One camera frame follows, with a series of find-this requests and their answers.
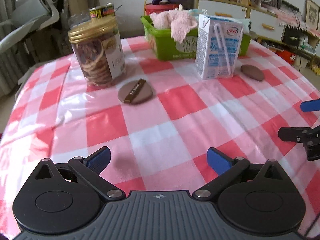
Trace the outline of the red box on floor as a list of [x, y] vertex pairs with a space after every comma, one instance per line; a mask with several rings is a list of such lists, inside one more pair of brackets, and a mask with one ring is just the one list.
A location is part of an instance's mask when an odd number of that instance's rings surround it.
[[292, 53], [288, 50], [278, 50], [276, 51], [276, 54], [281, 57], [283, 60], [285, 60], [290, 65], [293, 65], [296, 59], [296, 54]]

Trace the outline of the green plastic bin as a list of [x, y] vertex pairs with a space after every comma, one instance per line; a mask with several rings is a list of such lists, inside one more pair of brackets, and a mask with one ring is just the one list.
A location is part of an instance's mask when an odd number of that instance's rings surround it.
[[[161, 61], [177, 59], [191, 59], [196, 57], [198, 27], [192, 29], [182, 43], [171, 38], [171, 30], [158, 30], [153, 26], [149, 16], [142, 16], [141, 22], [144, 25], [145, 35], [157, 56]], [[239, 55], [245, 55], [250, 43], [249, 34], [242, 35]]]

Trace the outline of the red white checkered tablecloth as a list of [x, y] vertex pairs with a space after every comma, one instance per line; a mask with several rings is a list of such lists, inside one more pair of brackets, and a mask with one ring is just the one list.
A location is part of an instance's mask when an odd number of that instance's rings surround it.
[[319, 98], [316, 87], [257, 42], [237, 64], [260, 68], [261, 82], [240, 71], [203, 80], [193, 60], [159, 61], [143, 37], [122, 45], [124, 83], [144, 79], [153, 87], [145, 103], [121, 103], [121, 83], [88, 87], [74, 55], [38, 68], [23, 87], [1, 140], [1, 233], [19, 233], [12, 203], [41, 159], [65, 163], [107, 146], [111, 163], [101, 176], [125, 192], [195, 191], [216, 177], [206, 161], [210, 147], [252, 163], [276, 159], [305, 200], [301, 233], [319, 234], [319, 161], [277, 135], [281, 127], [319, 125], [318, 112], [300, 110]]

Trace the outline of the gold lid cookie jar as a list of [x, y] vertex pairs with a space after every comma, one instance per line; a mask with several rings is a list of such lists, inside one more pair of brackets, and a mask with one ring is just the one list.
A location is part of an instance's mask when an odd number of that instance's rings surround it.
[[111, 86], [125, 73], [125, 57], [116, 17], [107, 16], [75, 25], [68, 32], [68, 37], [89, 84]]

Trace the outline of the white blue milk carton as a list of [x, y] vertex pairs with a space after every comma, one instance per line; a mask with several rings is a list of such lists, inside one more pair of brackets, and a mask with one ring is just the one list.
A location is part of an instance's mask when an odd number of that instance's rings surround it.
[[234, 18], [199, 15], [195, 63], [202, 79], [233, 76], [243, 29], [243, 23]]

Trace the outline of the black yellow tin can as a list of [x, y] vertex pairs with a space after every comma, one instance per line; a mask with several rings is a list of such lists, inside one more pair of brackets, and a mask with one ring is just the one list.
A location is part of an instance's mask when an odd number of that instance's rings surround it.
[[113, 3], [107, 3], [107, 5], [101, 5], [95, 8], [89, 9], [89, 15], [91, 20], [99, 20], [107, 16], [115, 16], [115, 9]]

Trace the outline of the red snack bucket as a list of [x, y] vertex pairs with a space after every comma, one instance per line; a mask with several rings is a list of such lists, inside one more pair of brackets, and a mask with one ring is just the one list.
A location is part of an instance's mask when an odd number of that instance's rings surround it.
[[178, 7], [179, 7], [178, 4], [170, 4], [170, 3], [152, 4], [152, 3], [149, 3], [144, 6], [144, 11], [145, 11], [145, 15], [150, 15], [153, 13], [158, 14], [158, 13], [164, 12], [164, 11], [175, 10]]

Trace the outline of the wooden white drawer cabinet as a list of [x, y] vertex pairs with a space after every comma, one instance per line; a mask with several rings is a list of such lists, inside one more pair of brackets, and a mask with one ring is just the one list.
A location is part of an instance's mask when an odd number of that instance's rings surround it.
[[252, 0], [196, 0], [195, 5], [208, 15], [250, 19], [251, 31], [260, 39], [274, 42], [283, 39], [285, 26], [278, 16]]

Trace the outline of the white office chair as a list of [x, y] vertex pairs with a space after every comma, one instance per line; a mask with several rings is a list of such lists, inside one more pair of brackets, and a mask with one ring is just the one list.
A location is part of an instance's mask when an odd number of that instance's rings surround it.
[[1, 53], [6, 52], [23, 40], [29, 33], [54, 24], [60, 18], [55, 6], [57, 0], [15, 0], [15, 10], [10, 19], [1, 26], [15, 27], [11, 33], [1, 40]]

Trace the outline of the pink plush towel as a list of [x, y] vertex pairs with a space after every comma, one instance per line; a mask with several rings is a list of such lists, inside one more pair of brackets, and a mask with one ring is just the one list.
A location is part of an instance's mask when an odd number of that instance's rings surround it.
[[182, 43], [187, 34], [197, 28], [198, 22], [187, 11], [169, 10], [149, 15], [153, 26], [158, 30], [170, 29], [171, 38]]

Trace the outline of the beige bunny doll blue dress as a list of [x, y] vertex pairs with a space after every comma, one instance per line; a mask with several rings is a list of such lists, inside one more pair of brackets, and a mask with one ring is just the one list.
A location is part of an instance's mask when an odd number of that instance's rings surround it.
[[207, 10], [206, 9], [184, 9], [183, 5], [179, 5], [178, 8], [176, 8], [176, 10], [179, 11], [187, 11], [189, 13], [189, 15], [197, 17], [200, 14], [206, 15], [207, 14]]

